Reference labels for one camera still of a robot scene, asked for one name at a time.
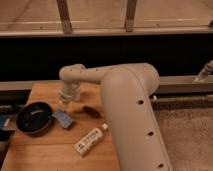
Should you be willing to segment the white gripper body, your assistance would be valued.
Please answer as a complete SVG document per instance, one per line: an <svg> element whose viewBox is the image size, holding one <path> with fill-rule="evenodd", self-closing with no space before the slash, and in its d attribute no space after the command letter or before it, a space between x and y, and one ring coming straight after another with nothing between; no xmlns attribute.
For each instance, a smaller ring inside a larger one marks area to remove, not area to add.
<svg viewBox="0 0 213 171"><path fill-rule="evenodd" d="M78 101L80 99L80 83L63 82L59 91L59 99L65 104L71 101Z"/></svg>

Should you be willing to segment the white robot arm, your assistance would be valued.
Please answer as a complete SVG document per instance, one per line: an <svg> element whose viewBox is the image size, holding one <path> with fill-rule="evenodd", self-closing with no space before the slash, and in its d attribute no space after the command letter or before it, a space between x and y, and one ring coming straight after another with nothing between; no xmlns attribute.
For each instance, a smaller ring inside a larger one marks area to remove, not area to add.
<svg viewBox="0 0 213 171"><path fill-rule="evenodd" d="M63 82L60 96L65 103L79 98L83 82L100 86L120 171L173 171L149 99L160 82L152 65L130 63L86 68L75 64L61 68L59 77Z"/></svg>

